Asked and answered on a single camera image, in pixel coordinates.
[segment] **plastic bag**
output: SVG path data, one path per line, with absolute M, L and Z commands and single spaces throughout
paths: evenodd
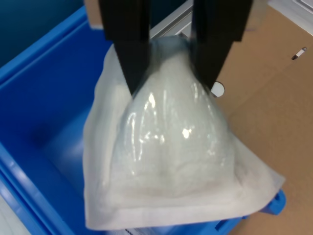
M 284 179 L 228 128 L 192 73 L 188 43 L 152 42 L 134 98 L 108 51 L 84 128 L 87 227 L 115 230 L 240 217 L 262 209 Z

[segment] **blue bin rim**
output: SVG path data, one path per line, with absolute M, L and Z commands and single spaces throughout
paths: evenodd
M 2 66 L 0 68 L 0 86 L 86 21 L 86 9 L 82 6 L 46 35 Z

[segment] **brown cardboard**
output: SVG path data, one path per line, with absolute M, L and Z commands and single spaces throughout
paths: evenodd
M 233 45 L 219 76 L 225 93 L 217 103 L 233 132 L 287 179 L 282 213 L 256 213 L 231 235 L 313 234 L 312 45 L 310 34 L 268 7 L 260 29 Z

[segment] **blue bin wall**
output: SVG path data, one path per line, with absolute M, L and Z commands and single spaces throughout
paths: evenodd
M 94 233 L 85 228 L 82 130 L 110 45 L 82 8 L 0 69 L 1 169 L 54 234 Z

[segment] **cardboard surface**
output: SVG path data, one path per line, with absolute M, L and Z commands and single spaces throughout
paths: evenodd
M 233 132 L 287 179 L 282 213 L 256 213 L 231 235 L 313 234 L 312 45 L 310 34 L 268 7 L 260 29 L 233 45 L 219 76 L 225 93 L 217 103 Z

